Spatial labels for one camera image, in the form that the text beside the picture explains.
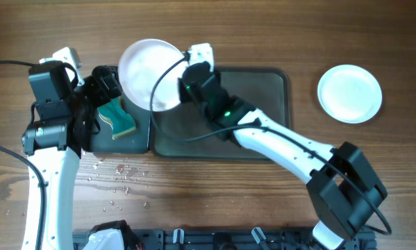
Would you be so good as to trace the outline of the green yellow sponge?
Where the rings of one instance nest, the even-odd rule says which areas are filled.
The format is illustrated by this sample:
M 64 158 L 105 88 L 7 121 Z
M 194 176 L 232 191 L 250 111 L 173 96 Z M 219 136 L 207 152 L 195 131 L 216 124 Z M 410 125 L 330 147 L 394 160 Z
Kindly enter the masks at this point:
M 100 118 L 112 129 L 114 140 L 132 133 L 136 129 L 135 120 L 122 106 L 121 97 L 116 97 L 97 108 Z

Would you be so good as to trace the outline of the white plate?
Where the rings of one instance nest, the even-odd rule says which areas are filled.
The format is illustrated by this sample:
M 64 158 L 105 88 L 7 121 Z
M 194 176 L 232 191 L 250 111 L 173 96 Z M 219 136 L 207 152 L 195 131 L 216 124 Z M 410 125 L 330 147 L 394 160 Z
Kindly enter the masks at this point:
M 135 105 L 155 112 L 171 110 L 181 102 L 178 78 L 186 62 L 159 79 L 174 63 L 183 58 L 172 44 L 158 39 L 139 40 L 129 46 L 118 64 L 119 82 L 124 94 Z
M 329 116 L 347 124 L 370 120 L 383 103 L 376 78 L 356 65 L 338 65 L 326 71 L 317 85 L 317 98 Z

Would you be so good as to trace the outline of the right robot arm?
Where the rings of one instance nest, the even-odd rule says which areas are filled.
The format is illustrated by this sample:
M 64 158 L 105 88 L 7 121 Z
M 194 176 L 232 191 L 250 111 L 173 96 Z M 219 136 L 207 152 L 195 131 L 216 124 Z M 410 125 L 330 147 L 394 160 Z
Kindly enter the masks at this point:
M 354 239 L 372 215 L 386 221 L 378 207 L 387 190 L 357 146 L 336 148 L 295 133 L 229 95 L 220 80 L 209 62 L 192 64 L 178 80 L 180 100 L 195 103 L 221 139 L 266 156 L 306 185 L 319 218 L 312 237 L 321 247 L 337 249 Z

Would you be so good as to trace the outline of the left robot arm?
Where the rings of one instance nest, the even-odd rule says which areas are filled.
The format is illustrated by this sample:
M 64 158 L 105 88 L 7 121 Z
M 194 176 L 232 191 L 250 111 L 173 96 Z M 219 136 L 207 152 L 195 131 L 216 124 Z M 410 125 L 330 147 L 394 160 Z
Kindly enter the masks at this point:
M 72 249 L 74 182 L 81 153 L 101 131 L 97 108 L 122 94 L 116 66 L 98 66 L 78 81 L 78 71 L 57 60 L 29 69 L 35 102 L 22 136 L 29 166 L 23 249 Z

